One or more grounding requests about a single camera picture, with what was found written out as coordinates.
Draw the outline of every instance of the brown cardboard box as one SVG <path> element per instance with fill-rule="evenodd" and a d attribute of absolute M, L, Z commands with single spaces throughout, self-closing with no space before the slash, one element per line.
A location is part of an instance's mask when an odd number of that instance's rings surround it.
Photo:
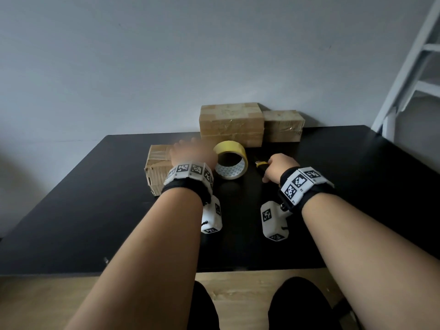
<path fill-rule="evenodd" d="M 264 117 L 258 103 L 203 105 L 200 136 L 218 144 L 234 140 L 243 147 L 261 147 Z"/>
<path fill-rule="evenodd" d="M 301 140 L 304 118 L 296 110 L 263 111 L 264 142 L 287 143 Z"/>
<path fill-rule="evenodd" d="M 165 179 L 173 165 L 169 154 L 172 145 L 151 145 L 146 159 L 145 174 L 151 192 L 160 196 Z"/>

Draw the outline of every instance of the gray wall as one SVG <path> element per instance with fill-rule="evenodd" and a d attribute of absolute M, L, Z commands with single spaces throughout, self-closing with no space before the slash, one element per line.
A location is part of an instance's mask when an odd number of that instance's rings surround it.
<path fill-rule="evenodd" d="M 432 2 L 0 0 L 0 236 L 105 135 L 203 104 L 371 125 Z"/>
<path fill-rule="evenodd" d="M 440 99 L 411 99 L 396 120 L 395 144 L 440 173 Z"/>

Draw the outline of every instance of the person's left forearm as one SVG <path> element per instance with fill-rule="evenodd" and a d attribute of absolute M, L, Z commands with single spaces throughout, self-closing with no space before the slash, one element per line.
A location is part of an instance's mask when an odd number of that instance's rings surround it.
<path fill-rule="evenodd" d="M 186 329 L 203 206 L 162 194 L 108 264 L 67 329 Z"/>

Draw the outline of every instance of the leg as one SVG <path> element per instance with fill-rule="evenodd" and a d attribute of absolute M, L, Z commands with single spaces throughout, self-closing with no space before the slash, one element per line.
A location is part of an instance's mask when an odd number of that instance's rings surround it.
<path fill-rule="evenodd" d="M 319 288 L 304 278 L 293 277 L 278 288 L 268 312 L 269 329 L 342 330 Z"/>
<path fill-rule="evenodd" d="M 188 330 L 219 330 L 219 316 L 206 289 L 198 281 L 194 282 Z"/>

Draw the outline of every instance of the black table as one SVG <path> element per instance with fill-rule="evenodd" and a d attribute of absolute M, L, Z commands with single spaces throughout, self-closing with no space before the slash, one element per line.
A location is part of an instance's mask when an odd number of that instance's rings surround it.
<path fill-rule="evenodd" d="M 102 272 L 154 203 L 143 171 L 150 145 L 194 135 L 106 136 L 0 242 L 0 275 Z M 300 143 L 266 143 L 246 152 L 250 161 L 283 152 L 313 166 L 343 198 L 439 258 L 439 193 L 432 186 L 440 175 L 368 127 L 307 128 Z M 240 179 L 215 180 L 223 229 L 202 234 L 199 272 L 324 266 L 298 217 L 288 219 L 286 241 L 263 236 L 260 206 L 278 201 L 276 190 L 261 183 L 253 165 Z"/>

